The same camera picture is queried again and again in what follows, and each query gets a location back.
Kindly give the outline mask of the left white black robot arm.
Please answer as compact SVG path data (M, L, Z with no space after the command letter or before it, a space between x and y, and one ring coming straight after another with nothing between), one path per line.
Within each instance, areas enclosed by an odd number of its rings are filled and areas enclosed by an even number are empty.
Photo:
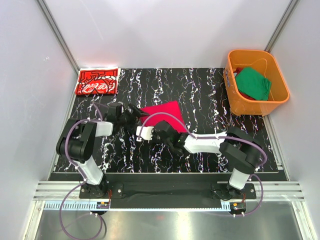
M56 153L66 158L81 174L84 183L99 186L104 174L93 158L95 140L110 137L124 128L134 134L142 117L150 114L133 104L125 107L121 102L109 105L93 104L98 119L69 118L56 144Z

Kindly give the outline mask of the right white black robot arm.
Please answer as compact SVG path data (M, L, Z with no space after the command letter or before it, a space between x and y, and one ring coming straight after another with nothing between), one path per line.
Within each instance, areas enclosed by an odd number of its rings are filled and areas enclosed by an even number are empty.
M178 132L168 122L157 123L152 138L167 145L175 154L220 154L231 164L228 188L242 190L247 180L268 157L257 141L237 127L216 134Z

